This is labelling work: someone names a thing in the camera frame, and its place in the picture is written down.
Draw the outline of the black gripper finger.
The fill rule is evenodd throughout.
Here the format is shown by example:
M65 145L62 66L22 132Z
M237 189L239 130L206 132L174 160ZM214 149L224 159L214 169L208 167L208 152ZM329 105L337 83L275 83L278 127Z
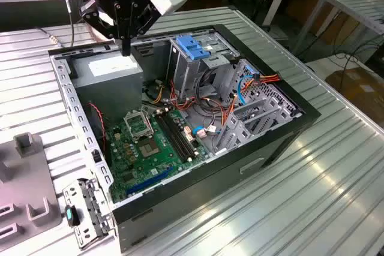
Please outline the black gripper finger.
M113 40L119 47L122 56L125 55L125 39L126 35L118 20L112 20L112 25L100 17L100 12L95 0L88 1L81 6L80 14L82 19L94 28L99 34L106 37L108 40Z
M140 6L132 3L128 22L128 31L125 39L125 55L131 54L131 41L137 36L144 35L160 17L160 13L152 4Z

